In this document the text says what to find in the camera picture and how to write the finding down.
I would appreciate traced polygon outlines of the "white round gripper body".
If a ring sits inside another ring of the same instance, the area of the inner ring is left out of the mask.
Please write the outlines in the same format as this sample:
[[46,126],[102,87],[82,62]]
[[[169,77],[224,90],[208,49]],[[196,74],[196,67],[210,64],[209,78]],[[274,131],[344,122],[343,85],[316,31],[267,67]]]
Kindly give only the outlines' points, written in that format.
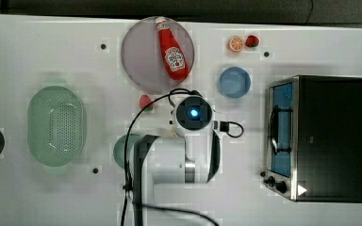
[[211,137],[215,113],[203,97],[190,95],[175,105],[172,120],[173,129],[180,137]]

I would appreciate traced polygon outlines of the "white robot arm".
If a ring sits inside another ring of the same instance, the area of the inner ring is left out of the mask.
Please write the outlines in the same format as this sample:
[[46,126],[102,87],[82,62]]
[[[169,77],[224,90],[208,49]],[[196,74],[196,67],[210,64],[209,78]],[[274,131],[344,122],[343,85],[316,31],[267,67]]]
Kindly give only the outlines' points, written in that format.
[[215,111],[190,95],[172,113],[176,137],[146,135],[134,144],[130,159],[135,226],[148,226],[147,209],[155,203],[157,184],[206,184],[221,163]]

